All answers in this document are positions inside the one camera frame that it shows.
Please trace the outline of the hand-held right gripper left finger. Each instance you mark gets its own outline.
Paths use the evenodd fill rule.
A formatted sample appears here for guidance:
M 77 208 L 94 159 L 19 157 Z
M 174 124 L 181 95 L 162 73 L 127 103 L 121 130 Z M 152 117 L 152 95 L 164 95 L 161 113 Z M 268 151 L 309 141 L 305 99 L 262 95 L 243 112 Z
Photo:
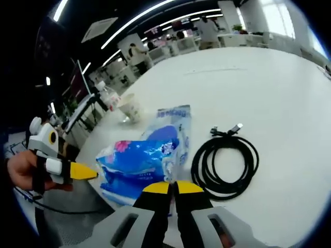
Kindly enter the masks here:
M 94 227 L 89 247 L 161 247 L 168 228 L 171 184 L 153 183 L 144 188 L 133 206 L 123 206 Z

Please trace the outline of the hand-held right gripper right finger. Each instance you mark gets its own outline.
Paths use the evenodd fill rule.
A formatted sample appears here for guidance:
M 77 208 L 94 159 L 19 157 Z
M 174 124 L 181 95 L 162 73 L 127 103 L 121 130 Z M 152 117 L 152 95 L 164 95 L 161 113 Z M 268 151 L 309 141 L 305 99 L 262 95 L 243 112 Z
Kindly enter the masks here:
M 252 228 L 224 207 L 214 207 L 201 187 L 189 181 L 173 186 L 184 247 L 261 247 Z

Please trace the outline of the person's left hand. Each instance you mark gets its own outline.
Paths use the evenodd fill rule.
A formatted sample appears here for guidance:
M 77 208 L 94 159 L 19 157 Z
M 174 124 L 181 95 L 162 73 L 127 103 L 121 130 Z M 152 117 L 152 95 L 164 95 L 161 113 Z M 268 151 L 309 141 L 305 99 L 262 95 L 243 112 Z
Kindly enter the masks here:
M 30 150 L 20 152 L 8 160 L 7 171 L 12 183 L 26 191 L 33 189 L 33 171 L 37 167 L 37 156 Z M 46 191 L 57 189 L 67 192 L 73 191 L 71 184 L 58 184 L 51 179 L 44 181 Z

